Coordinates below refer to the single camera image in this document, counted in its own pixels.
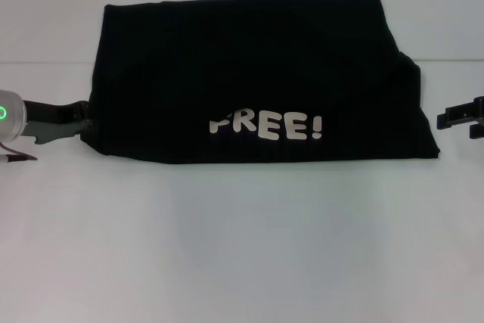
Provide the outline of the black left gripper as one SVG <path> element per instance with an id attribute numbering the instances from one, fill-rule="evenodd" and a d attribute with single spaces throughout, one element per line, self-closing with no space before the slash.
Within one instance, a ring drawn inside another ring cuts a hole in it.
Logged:
<path id="1" fill-rule="evenodd" d="M 88 101 L 65 105 L 24 101 L 24 104 L 26 125 L 22 136 L 34 138 L 36 144 L 88 134 L 94 126 Z"/>

